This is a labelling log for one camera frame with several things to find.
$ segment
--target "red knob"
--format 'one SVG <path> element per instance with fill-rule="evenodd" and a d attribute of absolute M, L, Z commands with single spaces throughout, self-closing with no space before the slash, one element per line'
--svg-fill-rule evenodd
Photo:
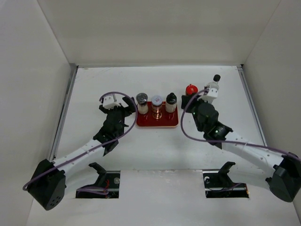
<path fill-rule="evenodd" d="M 188 87 L 186 87 L 186 95 L 191 95 L 193 93 L 197 93 L 198 88 L 192 84 L 190 84 Z"/>

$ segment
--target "jar lid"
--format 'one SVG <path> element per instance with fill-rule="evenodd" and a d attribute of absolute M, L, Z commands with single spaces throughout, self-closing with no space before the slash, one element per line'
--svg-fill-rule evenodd
<path fill-rule="evenodd" d="M 191 95 L 197 92 L 198 92 L 198 88 L 192 84 L 186 87 L 186 95 Z"/>
<path fill-rule="evenodd" d="M 155 95 L 151 98 L 151 104 L 154 106 L 160 106 L 163 102 L 162 97 L 160 97 L 159 95 Z"/>
<path fill-rule="evenodd" d="M 177 96 L 174 93 L 170 93 L 166 97 L 166 102 L 170 105 L 174 105 L 177 103 Z"/>
<path fill-rule="evenodd" d="M 139 105 L 145 104 L 147 102 L 148 96 L 146 93 L 138 93 L 136 96 L 136 100 Z"/>

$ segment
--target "silver jar lid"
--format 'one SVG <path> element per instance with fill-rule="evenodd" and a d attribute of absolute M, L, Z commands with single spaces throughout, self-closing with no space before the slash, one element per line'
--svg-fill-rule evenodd
<path fill-rule="evenodd" d="M 159 95 L 155 95 L 151 98 L 151 103 L 154 106 L 160 106 L 162 105 L 163 99 Z"/>
<path fill-rule="evenodd" d="M 138 102 L 139 105 L 144 105 L 147 102 L 147 95 L 146 93 L 138 93 L 136 96 L 136 100 Z"/>

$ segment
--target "white table surface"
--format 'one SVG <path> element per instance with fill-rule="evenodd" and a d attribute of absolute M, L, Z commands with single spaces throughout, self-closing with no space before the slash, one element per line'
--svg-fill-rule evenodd
<path fill-rule="evenodd" d="M 235 66 L 81 68 L 57 158 L 83 146 L 101 128 L 105 115 L 98 109 L 98 99 L 103 93 L 120 91 L 135 97 L 145 92 L 151 98 L 174 92 L 180 105 L 187 85 L 192 83 L 202 89 L 215 74 L 221 75 L 219 97 L 213 103 L 220 113 L 219 120 L 262 144 Z M 126 118 L 126 124 L 133 121 L 134 115 Z M 184 128 L 188 134 L 202 138 L 189 114 L 184 118 Z M 74 194 L 69 194 L 51 211 L 44 211 L 34 202 L 27 225 L 80 226 L 95 222 L 106 226 L 300 225 L 293 204 L 279 200 L 263 188 L 249 186 L 250 199 L 206 199 L 201 172 L 195 170 L 217 169 L 227 161 L 236 162 L 236 170 L 262 173 L 231 153 L 187 139 L 180 126 L 175 129 L 134 127 L 98 162 L 106 170 L 122 170 L 119 199 L 75 200 Z"/>

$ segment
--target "red tray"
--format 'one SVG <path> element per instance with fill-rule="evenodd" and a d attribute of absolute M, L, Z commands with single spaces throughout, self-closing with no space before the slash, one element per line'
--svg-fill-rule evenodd
<path fill-rule="evenodd" d="M 149 111 L 146 114 L 138 113 L 137 125 L 140 127 L 176 127 L 179 124 L 178 106 L 173 113 L 165 111 L 165 102 L 162 103 L 162 117 L 155 119 L 152 116 L 151 102 L 147 102 Z"/>

